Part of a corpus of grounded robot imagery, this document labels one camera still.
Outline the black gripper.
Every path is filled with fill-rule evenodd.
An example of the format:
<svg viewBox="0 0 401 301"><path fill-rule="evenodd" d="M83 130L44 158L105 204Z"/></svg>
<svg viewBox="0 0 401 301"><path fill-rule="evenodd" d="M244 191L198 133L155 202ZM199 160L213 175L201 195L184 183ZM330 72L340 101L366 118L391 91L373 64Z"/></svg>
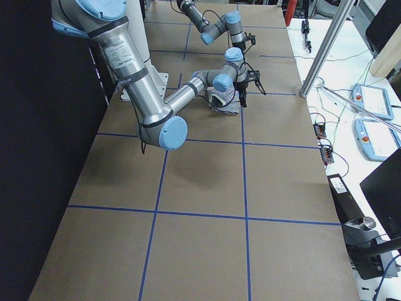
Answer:
<svg viewBox="0 0 401 301"><path fill-rule="evenodd" d="M242 108L247 107L247 103L246 103L246 97L247 97L246 89L247 88L248 88L247 80L235 83L235 89L236 89L236 91L239 92L239 102L240 102L240 105Z"/></svg>
<svg viewBox="0 0 401 301"><path fill-rule="evenodd" d="M245 41L235 42L233 43L233 47L239 48L242 52L245 52L246 42Z"/></svg>

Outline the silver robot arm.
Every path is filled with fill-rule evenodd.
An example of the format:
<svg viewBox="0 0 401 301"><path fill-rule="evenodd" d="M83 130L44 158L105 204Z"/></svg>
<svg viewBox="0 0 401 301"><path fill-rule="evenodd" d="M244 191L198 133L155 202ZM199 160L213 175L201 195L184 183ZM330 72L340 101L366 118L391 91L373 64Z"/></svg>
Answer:
<svg viewBox="0 0 401 301"><path fill-rule="evenodd" d="M217 14L217 21L210 22L205 14L198 10L194 1L176 1L180 12L186 15L197 28L200 38L205 45L211 45L218 37L228 33L232 46L239 48L243 53L246 51L246 43L256 44L256 36L244 32L241 15L238 10L230 11L222 16Z"/></svg>
<svg viewBox="0 0 401 301"><path fill-rule="evenodd" d="M150 60L139 1L51 2L54 29L94 43L118 84L128 93L141 143L165 150L178 149L185 142L187 123L179 111L189 102L213 87L219 92L233 89L234 97L245 105L250 77L243 55L248 36L242 29L239 11L228 12L211 24L192 1L179 1L177 5L206 45L228 33L232 46L225 52L220 69L197 71L181 88L166 96L168 76L159 73Z"/></svg>

